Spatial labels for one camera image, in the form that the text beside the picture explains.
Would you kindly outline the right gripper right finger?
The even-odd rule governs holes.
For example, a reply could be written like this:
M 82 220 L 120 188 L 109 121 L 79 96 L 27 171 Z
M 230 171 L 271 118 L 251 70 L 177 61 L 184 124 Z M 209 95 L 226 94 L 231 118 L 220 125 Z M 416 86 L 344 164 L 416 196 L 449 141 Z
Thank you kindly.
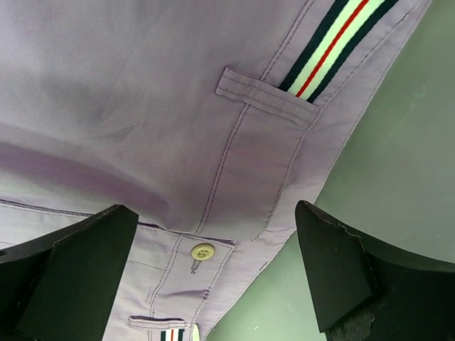
M 454 264 L 393 246 L 301 200 L 299 248 L 327 340 L 453 340 Z

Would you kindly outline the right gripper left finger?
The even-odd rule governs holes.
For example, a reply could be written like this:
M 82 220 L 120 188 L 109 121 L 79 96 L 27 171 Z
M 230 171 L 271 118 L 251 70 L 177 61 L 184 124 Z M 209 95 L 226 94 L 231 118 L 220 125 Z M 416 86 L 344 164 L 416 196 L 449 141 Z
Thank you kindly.
M 1 250 L 2 340 L 101 340 L 139 216 L 114 205 Z

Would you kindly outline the purple trousers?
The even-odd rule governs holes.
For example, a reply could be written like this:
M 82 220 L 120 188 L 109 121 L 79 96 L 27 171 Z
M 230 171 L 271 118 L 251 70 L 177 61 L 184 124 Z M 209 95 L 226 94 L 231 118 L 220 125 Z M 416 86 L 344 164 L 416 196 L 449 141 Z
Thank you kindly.
M 205 339 L 295 232 L 428 1 L 2 1 L 1 245 L 120 204 L 106 340 Z

